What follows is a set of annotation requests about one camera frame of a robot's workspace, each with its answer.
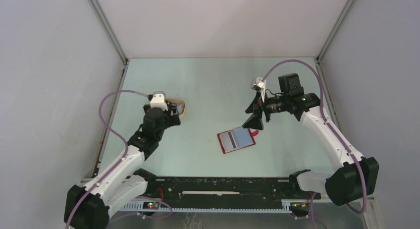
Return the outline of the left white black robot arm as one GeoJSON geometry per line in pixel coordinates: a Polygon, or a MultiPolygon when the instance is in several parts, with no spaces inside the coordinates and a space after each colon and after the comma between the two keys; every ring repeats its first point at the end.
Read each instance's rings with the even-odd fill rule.
{"type": "Polygon", "coordinates": [[[105,229],[132,199],[156,193],[156,183],[138,175],[137,170],[158,148],[164,131],[181,121],[177,105],[171,102],[166,110],[151,105],[145,105],[144,110],[143,123],[111,165],[85,185],[69,189],[64,211],[67,229],[105,229]]]}

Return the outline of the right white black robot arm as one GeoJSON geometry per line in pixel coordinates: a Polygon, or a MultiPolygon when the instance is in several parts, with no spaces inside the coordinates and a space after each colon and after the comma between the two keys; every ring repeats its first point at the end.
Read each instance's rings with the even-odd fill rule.
{"type": "Polygon", "coordinates": [[[268,97],[266,81],[253,80],[251,88],[256,95],[245,112],[250,117],[243,128],[263,130],[262,117],[270,121],[271,114],[288,112],[301,122],[323,148],[334,173],[332,175],[302,170],[290,175],[288,192],[294,198],[308,191],[326,194],[337,206],[372,195],[375,190],[379,163],[374,157],[366,158],[344,137],[329,118],[321,100],[315,93],[305,93],[296,73],[278,78],[280,94],[268,97]]]}

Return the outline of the red leather card holder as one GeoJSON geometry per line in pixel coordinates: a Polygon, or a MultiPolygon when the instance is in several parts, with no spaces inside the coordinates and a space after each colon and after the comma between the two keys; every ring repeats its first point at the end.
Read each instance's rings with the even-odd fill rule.
{"type": "Polygon", "coordinates": [[[232,153],[256,144],[255,137],[259,130],[238,127],[217,134],[217,138],[224,154],[232,153]]]}

